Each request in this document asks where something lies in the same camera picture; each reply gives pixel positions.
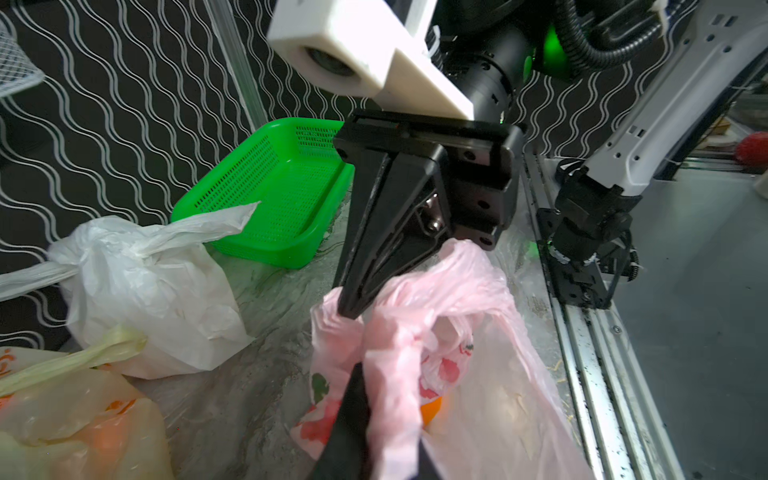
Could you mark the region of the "pink plastic bag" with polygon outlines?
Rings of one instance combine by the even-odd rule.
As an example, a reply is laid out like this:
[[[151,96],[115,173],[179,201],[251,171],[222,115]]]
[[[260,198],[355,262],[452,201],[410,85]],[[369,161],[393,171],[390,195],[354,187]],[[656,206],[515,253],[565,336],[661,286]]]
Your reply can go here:
[[[416,479],[420,441],[441,479],[593,477],[505,274],[474,243],[448,241],[354,319],[338,313],[340,293],[311,310],[311,404],[290,432],[314,465],[361,363],[369,479]],[[436,397],[424,429],[420,407]]]

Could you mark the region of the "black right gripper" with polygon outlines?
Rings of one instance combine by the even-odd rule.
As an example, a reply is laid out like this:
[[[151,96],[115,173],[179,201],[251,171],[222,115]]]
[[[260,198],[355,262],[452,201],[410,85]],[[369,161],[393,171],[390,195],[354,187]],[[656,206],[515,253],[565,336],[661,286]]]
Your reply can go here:
[[[337,311],[360,316],[448,237],[495,248],[514,217],[525,130],[357,110],[333,145],[355,168]]]

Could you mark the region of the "yellow plastic bag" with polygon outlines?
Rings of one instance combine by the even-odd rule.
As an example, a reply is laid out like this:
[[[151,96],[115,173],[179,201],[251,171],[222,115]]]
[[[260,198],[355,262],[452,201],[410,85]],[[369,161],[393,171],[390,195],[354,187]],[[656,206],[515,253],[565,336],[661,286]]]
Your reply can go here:
[[[146,342],[118,326],[75,353],[3,347],[2,478],[172,478],[158,406],[114,369]]]

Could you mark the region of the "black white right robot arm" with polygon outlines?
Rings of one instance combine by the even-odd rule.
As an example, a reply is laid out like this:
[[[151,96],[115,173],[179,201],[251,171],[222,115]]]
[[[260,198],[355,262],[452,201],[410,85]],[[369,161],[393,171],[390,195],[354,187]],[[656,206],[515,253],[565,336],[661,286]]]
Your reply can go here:
[[[767,60],[763,1],[676,2],[688,13],[678,42],[632,87],[606,90],[596,74],[549,93],[555,114],[526,119],[559,157],[554,204],[537,220],[545,263],[563,304],[605,309],[627,271],[631,211],[660,164],[688,148],[727,90]],[[352,165],[349,224],[335,283],[337,312],[361,315],[385,284],[449,239],[494,248],[512,219],[524,130],[487,122],[358,110],[334,139]]]

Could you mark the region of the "orange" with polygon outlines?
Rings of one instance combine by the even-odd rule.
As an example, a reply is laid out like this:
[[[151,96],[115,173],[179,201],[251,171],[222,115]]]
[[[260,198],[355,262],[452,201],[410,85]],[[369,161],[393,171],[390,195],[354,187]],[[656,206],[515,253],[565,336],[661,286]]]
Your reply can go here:
[[[431,402],[420,407],[423,428],[426,429],[439,413],[442,407],[442,398],[436,397]]]

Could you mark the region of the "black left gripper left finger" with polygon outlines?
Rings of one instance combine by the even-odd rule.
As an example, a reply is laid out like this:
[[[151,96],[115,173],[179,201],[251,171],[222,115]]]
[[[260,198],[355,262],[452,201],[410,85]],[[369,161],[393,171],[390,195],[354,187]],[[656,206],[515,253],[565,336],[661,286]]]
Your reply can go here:
[[[352,369],[329,441],[308,479],[370,478],[366,436],[370,415],[363,366],[357,363]]]

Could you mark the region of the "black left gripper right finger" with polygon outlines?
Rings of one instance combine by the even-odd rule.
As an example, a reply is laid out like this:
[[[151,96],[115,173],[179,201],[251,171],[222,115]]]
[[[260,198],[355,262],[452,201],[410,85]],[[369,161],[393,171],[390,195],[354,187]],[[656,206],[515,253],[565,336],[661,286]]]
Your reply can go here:
[[[436,469],[431,457],[429,456],[423,441],[418,445],[418,470],[416,480],[440,480],[438,470]]]

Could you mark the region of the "white plastic bag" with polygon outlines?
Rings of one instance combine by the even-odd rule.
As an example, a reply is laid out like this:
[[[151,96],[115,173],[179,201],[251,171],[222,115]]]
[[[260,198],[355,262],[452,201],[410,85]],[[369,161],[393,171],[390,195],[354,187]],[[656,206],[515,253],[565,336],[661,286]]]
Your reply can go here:
[[[46,261],[1,277],[10,300],[58,285],[66,326],[82,348],[120,327],[143,333],[140,353],[117,364],[131,377],[212,371],[252,342],[227,276],[208,243],[240,234],[255,203],[139,226],[116,216],[88,221],[54,242]]]

